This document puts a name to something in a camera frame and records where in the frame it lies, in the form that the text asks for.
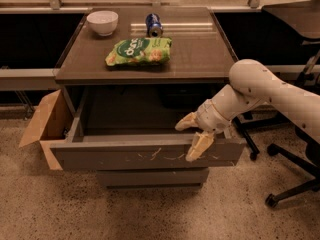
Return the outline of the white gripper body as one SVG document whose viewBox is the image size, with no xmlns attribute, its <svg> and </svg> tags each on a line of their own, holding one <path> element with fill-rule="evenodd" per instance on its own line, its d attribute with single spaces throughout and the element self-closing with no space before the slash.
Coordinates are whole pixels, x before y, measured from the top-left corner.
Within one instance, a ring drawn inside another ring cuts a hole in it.
<svg viewBox="0 0 320 240">
<path fill-rule="evenodd" d="M 195 121 L 200 129 L 215 134 L 222 133 L 231 123 L 218 112 L 210 99 L 198 107 Z"/>
</svg>

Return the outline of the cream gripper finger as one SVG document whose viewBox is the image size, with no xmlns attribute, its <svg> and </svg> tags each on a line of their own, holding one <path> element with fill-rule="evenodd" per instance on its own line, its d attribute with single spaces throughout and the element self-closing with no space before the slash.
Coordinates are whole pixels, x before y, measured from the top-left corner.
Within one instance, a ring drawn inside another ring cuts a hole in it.
<svg viewBox="0 0 320 240">
<path fill-rule="evenodd" d="M 194 134 L 191 147 L 186 155 L 188 162 L 197 160 L 214 142 L 214 133 L 203 131 Z"/>
<path fill-rule="evenodd" d="M 183 131 L 185 129 L 191 128 L 191 127 L 197 127 L 198 124 L 196 122 L 196 114 L 194 112 L 191 112 L 184 116 L 175 126 L 175 129 L 177 131 Z"/>
</svg>

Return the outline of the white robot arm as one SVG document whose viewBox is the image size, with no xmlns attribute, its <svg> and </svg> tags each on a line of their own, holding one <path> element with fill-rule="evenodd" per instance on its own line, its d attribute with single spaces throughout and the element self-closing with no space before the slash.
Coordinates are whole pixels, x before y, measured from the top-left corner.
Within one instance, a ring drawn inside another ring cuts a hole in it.
<svg viewBox="0 0 320 240">
<path fill-rule="evenodd" d="M 243 59 L 230 68 L 227 85 L 176 124 L 178 131 L 201 130 L 194 135 L 186 160 L 197 160 L 236 116 L 265 102 L 320 143 L 320 96 L 282 81 L 256 60 Z"/>
</svg>

